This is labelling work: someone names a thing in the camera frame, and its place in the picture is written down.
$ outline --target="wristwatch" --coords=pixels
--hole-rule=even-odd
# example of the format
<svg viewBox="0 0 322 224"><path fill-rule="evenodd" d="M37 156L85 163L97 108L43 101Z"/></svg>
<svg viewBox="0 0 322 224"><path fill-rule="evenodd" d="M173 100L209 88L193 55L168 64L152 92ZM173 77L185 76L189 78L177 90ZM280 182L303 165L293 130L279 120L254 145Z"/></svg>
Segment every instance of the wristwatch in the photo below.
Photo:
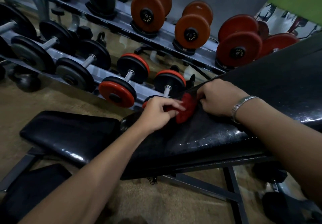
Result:
<svg viewBox="0 0 322 224"><path fill-rule="evenodd" d="M237 102L237 104L234 105L234 107L231 110L231 119L232 119L232 121L234 123L240 124L240 123L236 122L236 120L235 120L236 112L239 109L239 107L242 106L242 104L244 104L246 101L254 99L254 98L258 98L258 97L256 97L256 96L246 96L246 97L240 99Z"/></svg>

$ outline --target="left hand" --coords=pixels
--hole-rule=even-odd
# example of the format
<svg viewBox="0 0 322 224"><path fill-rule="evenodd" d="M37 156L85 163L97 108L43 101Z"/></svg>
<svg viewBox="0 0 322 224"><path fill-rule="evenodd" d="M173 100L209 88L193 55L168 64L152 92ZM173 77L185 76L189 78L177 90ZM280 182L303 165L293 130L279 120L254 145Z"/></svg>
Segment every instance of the left hand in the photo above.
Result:
<svg viewBox="0 0 322 224"><path fill-rule="evenodd" d="M182 101L179 100L154 96L149 99L142 115L135 124L143 130L146 130L148 134L159 130L163 128L171 118L175 117L179 113L175 110L164 112L163 106L172 106L185 111L185 108L181 103Z"/></svg>

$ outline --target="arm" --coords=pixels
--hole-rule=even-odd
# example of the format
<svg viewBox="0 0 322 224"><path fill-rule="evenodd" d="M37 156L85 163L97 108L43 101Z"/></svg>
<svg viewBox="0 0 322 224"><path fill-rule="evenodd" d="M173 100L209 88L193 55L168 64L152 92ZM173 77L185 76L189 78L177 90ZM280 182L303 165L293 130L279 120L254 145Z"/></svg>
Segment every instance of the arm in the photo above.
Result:
<svg viewBox="0 0 322 224"><path fill-rule="evenodd" d="M203 109L217 116L231 116L231 109L247 93L215 79L198 92ZM236 120L254 133L321 206L322 134L282 114L261 99L245 102Z"/></svg>
<svg viewBox="0 0 322 224"><path fill-rule="evenodd" d="M164 105L185 110L177 100L162 97L150 99L134 125L43 199L20 224L94 223L135 149L145 137L161 129L178 114L174 110L164 112Z"/></svg>

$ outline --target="right hand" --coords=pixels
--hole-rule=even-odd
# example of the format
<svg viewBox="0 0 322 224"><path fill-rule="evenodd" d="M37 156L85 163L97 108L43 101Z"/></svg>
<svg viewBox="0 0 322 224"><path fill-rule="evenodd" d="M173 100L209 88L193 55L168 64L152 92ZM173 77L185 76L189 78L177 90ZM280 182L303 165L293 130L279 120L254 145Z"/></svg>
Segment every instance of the right hand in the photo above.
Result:
<svg viewBox="0 0 322 224"><path fill-rule="evenodd" d="M231 116L233 106L246 96L246 92L221 79L208 82L197 91L204 111L215 116Z"/></svg>

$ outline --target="dumbbell rack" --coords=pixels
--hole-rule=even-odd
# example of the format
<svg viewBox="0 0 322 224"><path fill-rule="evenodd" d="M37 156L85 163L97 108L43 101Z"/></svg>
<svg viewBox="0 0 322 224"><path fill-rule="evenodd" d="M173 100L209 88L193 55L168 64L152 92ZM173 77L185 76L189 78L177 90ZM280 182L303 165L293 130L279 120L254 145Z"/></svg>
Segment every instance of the dumbbell rack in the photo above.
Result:
<svg viewBox="0 0 322 224"><path fill-rule="evenodd" d="M104 28L109 29L113 33L119 33L129 39L136 42L142 43L152 47L156 51L160 51L178 59L183 60L188 64L193 64L198 67L210 70L218 75L226 72L225 69L221 68L216 62L216 49L218 44L209 39L205 45L196 50L194 55L185 55L173 47L172 41L175 37L175 25L165 22L159 34L156 38L149 39L138 33L136 33L130 25L132 21L130 6L116 1L115 11L117 15L113 20L102 19L101 17L92 14L86 7L86 3L89 0L70 0L69 2L64 2L62 0L49 0L55 3L60 3L62 9L72 14L78 15L79 17L100 25Z"/></svg>
<svg viewBox="0 0 322 224"><path fill-rule="evenodd" d="M5 32L4 34L2 34L2 38L9 44L11 45L11 39L14 37L14 36L17 36L18 34L14 33L13 31L7 31ZM78 62L79 64L82 64L84 62L84 60L81 60L81 59L78 59L78 58L75 58L71 55L67 55L61 51L58 51L58 50L55 50L53 48L50 48L47 50L47 52L49 53L49 55L52 57L52 59L54 60L54 62L56 62L56 60L58 60L59 58L62 58L62 57L66 57L66 58L69 58L69 59L72 59L76 62ZM42 73L42 72L39 72L38 70L35 70L34 68L30 67L29 65L27 65L26 63L22 62L21 60L18 60L18 59L8 59L4 56L1 56L0 57L10 61L10 62L13 62L15 64L18 64L18 65L21 65L23 67L26 67L30 70L33 70L35 72L38 72L40 74L43 74L47 77L50 77L52 79L55 79L57 81L60 81L60 82L63 82L63 83L66 83L63 79L61 79L58 75L52 75L52 74L47 74L47 73ZM87 70L92 74L93 78L94 78L94 81L99 84L102 82L102 80L105 78L105 77L118 77L118 78L121 78L123 79L121 76L119 75L116 75L114 74L113 72L109 72L109 71L106 71L104 69L101 69L99 67L96 67L94 65L89 65L89 67L87 67ZM137 100L134 104L134 106L132 106L130 109L131 110L135 110L135 107L139 107L141 108L142 107L142 104L144 102L144 100L146 99L146 97L148 96L151 96L151 95L159 95L159 96L162 96L161 93L153 90L152 88L149 88L147 86L145 86L145 84L138 84L138 83L135 83L133 81L129 81L129 84L135 89L135 91L137 92Z"/></svg>

